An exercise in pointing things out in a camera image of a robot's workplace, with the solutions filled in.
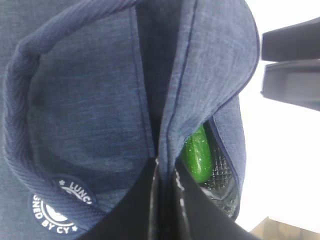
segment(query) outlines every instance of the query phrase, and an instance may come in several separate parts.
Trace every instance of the cucumber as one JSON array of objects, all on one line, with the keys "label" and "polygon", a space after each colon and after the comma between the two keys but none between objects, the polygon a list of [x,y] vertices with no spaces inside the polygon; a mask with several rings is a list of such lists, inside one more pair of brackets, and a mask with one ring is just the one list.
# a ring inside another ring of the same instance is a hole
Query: cucumber
[{"label": "cucumber", "polygon": [[202,184],[211,177],[213,163],[204,126],[188,138],[180,157],[197,183]]}]

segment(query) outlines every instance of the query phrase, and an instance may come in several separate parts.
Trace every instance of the black object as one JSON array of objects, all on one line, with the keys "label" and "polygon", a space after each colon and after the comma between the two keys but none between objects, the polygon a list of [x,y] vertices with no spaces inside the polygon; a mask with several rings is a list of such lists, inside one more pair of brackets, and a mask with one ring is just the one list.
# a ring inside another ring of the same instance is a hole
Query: black object
[{"label": "black object", "polygon": [[79,240],[157,240],[158,163],[150,159],[121,202]]},{"label": "black object", "polygon": [[118,206],[79,240],[258,240],[228,218],[201,190],[181,160],[168,202],[169,233],[159,226],[159,172],[150,159]]},{"label": "black object", "polygon": [[320,17],[263,34],[265,98],[320,111]]},{"label": "black object", "polygon": [[320,59],[320,17],[262,36],[262,59],[272,62]]}]

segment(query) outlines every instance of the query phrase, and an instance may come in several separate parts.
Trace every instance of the white wall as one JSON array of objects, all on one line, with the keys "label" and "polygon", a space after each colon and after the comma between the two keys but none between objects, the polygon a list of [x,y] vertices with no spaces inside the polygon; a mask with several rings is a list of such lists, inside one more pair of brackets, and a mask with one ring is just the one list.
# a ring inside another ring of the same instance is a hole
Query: white wall
[{"label": "white wall", "polygon": [[[319,0],[247,3],[260,34],[320,17]],[[320,112],[263,98],[265,64],[240,94],[247,169],[237,223],[250,231],[270,216],[320,233]]]}]

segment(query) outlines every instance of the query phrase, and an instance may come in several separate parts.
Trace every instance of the zipper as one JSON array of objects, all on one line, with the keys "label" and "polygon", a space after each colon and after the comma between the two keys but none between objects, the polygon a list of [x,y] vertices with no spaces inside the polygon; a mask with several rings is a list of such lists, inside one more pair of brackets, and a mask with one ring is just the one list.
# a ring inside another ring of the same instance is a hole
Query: zipper
[{"label": "zipper", "polygon": [[[225,145],[224,145],[224,143],[223,143],[223,141],[222,141],[222,139],[221,139],[221,137],[219,135],[219,132],[218,132],[218,129],[216,127],[216,124],[215,124],[213,116],[209,118],[208,123],[209,123],[209,127],[211,129],[211,132],[212,132],[217,144],[219,145],[221,151],[223,152],[223,155],[224,155],[224,157],[226,159],[226,162],[228,163],[228,165],[229,165],[229,167],[231,169],[232,176],[233,176],[234,182],[235,182],[235,186],[237,188],[238,195],[239,195],[239,198],[240,198],[241,197],[241,192],[240,192],[241,188],[240,188],[239,177],[238,177],[237,171],[236,171],[236,169],[235,169],[235,167],[234,167],[234,165],[233,165],[233,163],[231,161],[231,158],[230,158],[230,156],[229,156],[229,154],[227,152],[227,149],[226,149],[226,147],[225,147]],[[239,203],[240,203],[240,201],[238,202],[238,204],[236,206],[236,209],[235,209],[235,212],[234,212],[234,214],[232,216],[232,218],[234,218],[234,219],[239,214],[239,210],[240,210],[240,204]]]},{"label": "zipper", "polygon": [[[257,28],[257,24],[256,24],[256,21],[254,19],[254,16],[251,12],[251,10],[249,9],[250,13],[251,13],[251,16],[252,16],[252,19],[253,19],[253,22],[254,22],[254,28],[255,28],[255,33],[256,33],[256,48],[257,48],[257,56],[256,56],[256,60],[255,60],[255,64],[254,64],[254,67],[252,68],[251,70],[251,73],[250,75],[248,76],[247,80],[245,81],[245,83],[233,94],[231,95],[230,98],[228,98],[227,101],[225,101],[224,104],[222,104],[218,109],[221,109],[223,106],[225,106],[227,103],[229,103],[236,95],[239,95],[239,93],[247,86],[247,84],[249,83],[249,81],[251,80],[251,78],[253,77],[256,69],[257,69],[257,66],[258,66],[258,63],[259,63],[259,59],[260,59],[260,37],[259,37],[259,32],[258,32],[258,28]],[[240,198],[241,198],[241,192],[240,192],[240,181],[239,181],[239,177],[238,177],[238,174],[237,174],[237,171],[231,161],[231,158],[227,152],[227,149],[219,135],[219,132],[218,132],[218,129],[216,127],[216,124],[215,124],[215,121],[214,121],[214,117],[211,116],[208,120],[208,123],[209,123],[209,127],[211,129],[211,132],[217,142],[217,144],[219,145],[221,151],[223,152],[224,156],[225,156],[225,159],[226,159],[226,162],[228,163],[230,169],[231,169],[231,172],[232,172],[232,175],[233,175],[233,178],[234,178],[234,182],[235,182],[235,185],[236,185],[236,188],[237,188],[237,191],[238,191],[238,195],[239,195],[239,203],[237,204],[236,206],[236,209],[235,209],[235,212],[233,214],[233,219],[236,219],[236,217],[238,216],[239,214],[239,211],[240,211]]]}]

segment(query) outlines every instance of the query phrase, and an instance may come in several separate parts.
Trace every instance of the circular logo patch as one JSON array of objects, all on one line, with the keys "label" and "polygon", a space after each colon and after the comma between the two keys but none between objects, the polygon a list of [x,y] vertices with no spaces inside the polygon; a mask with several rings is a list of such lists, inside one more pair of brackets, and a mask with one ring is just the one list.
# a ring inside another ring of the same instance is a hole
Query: circular logo patch
[{"label": "circular logo patch", "polygon": [[[95,205],[94,195],[79,179],[66,175],[54,177],[54,179],[63,190],[76,196],[79,201]],[[72,221],[45,204],[36,194],[30,196],[30,205],[34,219],[48,231],[59,235],[72,235],[81,231]]]}]

